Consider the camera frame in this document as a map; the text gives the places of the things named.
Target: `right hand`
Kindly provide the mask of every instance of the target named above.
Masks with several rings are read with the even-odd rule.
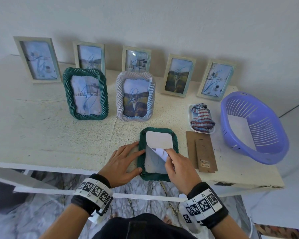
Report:
[[[165,168],[169,179],[179,191],[188,195],[194,186],[201,182],[198,173],[187,157],[176,153],[172,148],[165,151],[168,153]]]

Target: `left hand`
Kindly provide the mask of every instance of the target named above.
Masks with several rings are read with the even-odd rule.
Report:
[[[131,162],[145,152],[145,150],[141,150],[127,157],[132,148],[137,145],[138,141],[119,147],[99,172],[100,175],[110,182],[112,188],[127,184],[142,172],[142,168],[136,168],[130,173],[126,172]]]

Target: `table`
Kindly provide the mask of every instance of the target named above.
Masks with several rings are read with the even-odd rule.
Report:
[[[59,63],[61,72],[74,65]],[[211,140],[218,172],[198,172],[219,196],[284,187],[274,165],[263,165],[232,151],[220,130],[220,102],[196,96],[199,82],[190,82],[185,98],[161,94],[162,77],[155,77],[153,116],[146,122],[123,122],[116,117],[115,81],[118,71],[107,70],[109,114],[101,121],[76,120],[68,110],[62,83],[33,84],[19,56],[0,61],[0,181],[17,186],[16,191],[73,194],[52,188],[11,169],[86,174],[98,172],[119,146],[139,139],[148,126],[172,129],[179,152],[188,156],[186,131],[190,131],[187,105],[205,103],[216,122]],[[228,86],[225,96],[237,87]],[[143,196],[116,194],[121,198]],[[182,201],[179,198],[148,198]]]

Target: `white twisted frame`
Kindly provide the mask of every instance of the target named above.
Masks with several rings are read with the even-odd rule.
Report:
[[[147,113],[144,117],[128,117],[123,115],[124,106],[123,106],[123,97],[124,90],[123,84],[126,79],[138,80],[143,79],[146,80],[149,84],[149,97],[147,100]],[[123,71],[119,74],[116,79],[116,108],[117,108],[117,116],[122,121],[147,121],[152,117],[153,109],[154,109],[154,98],[155,98],[155,80],[154,77],[150,73],[135,73]]]

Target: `landscape photo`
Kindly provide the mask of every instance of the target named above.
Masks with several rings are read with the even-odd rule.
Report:
[[[125,71],[142,73],[146,71],[148,54],[140,51],[127,50]]]
[[[123,84],[123,115],[144,117],[147,114],[148,86],[148,82],[143,79],[125,80]]]
[[[219,97],[232,69],[233,67],[229,65],[213,63],[201,93],[208,96]]]
[[[82,69],[98,69],[101,68],[102,49],[94,46],[78,45],[78,55],[80,68]]]
[[[76,112],[82,115],[102,113],[99,80],[93,76],[72,76]]]
[[[23,41],[21,47],[35,80],[56,80],[49,45],[44,41]]]
[[[192,65],[192,61],[172,58],[164,90],[183,94]]]

